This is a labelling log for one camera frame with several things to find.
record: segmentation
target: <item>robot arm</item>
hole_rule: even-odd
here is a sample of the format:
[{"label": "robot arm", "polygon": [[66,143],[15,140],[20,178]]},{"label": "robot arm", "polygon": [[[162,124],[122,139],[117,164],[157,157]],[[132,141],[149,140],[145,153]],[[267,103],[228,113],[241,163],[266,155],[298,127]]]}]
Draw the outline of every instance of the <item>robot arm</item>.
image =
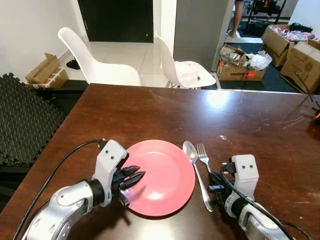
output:
[{"label": "robot arm", "polygon": [[[247,198],[254,201],[254,192],[259,180],[258,168],[253,155],[236,155],[231,158],[234,164],[234,184]],[[248,204],[236,192],[224,184],[222,176],[217,172],[210,174],[214,192],[218,202],[232,218],[237,218],[240,227],[249,240],[288,240],[285,233],[266,215]]]},{"label": "robot arm", "polygon": [[66,186],[56,191],[48,206],[32,220],[23,240],[65,240],[71,227],[96,205],[106,207],[113,197],[124,207],[129,202],[121,193],[135,185],[145,174],[138,166],[120,169],[128,152],[116,141],[109,140],[98,154],[92,180]]}]

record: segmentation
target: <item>pink plate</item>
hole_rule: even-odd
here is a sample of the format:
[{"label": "pink plate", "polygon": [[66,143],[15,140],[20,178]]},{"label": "pink plate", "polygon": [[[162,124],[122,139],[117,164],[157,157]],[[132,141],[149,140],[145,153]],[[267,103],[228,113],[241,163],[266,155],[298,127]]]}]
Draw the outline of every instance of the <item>pink plate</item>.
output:
[{"label": "pink plate", "polygon": [[136,213],[160,217],[179,210],[195,187],[194,168],[176,145],[162,140],[141,141],[127,150],[124,167],[140,166],[143,178],[123,194]]}]

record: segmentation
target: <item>plastic bag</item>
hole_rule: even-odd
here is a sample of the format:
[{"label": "plastic bag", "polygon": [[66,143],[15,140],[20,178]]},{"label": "plastic bag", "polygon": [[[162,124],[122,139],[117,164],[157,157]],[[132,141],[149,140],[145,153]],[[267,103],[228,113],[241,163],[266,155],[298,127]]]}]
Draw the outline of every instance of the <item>plastic bag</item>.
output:
[{"label": "plastic bag", "polygon": [[266,51],[258,51],[258,54],[247,54],[249,60],[246,61],[243,67],[250,66],[256,71],[260,71],[269,66],[272,62],[271,56]]}]

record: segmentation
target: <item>bare foot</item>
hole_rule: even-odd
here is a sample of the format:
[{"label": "bare foot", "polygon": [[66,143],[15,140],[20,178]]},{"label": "bare foot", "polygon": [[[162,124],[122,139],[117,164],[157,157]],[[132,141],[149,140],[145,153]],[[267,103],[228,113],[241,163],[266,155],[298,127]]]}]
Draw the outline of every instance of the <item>bare foot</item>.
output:
[{"label": "bare foot", "polygon": [[234,32],[234,31],[228,31],[228,35],[234,39],[237,38],[237,32]]}]

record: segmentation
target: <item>person's leg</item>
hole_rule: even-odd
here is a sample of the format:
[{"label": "person's leg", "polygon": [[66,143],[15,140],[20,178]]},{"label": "person's leg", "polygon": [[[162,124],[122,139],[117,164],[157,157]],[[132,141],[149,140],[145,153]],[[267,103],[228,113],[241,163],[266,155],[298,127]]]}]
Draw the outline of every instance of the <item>person's leg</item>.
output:
[{"label": "person's leg", "polygon": [[244,2],[242,0],[236,0],[235,13],[234,13],[234,26],[233,26],[233,30],[230,32],[230,35],[233,38],[237,37],[237,29],[239,27],[239,24],[242,18],[243,8],[244,8]]}]

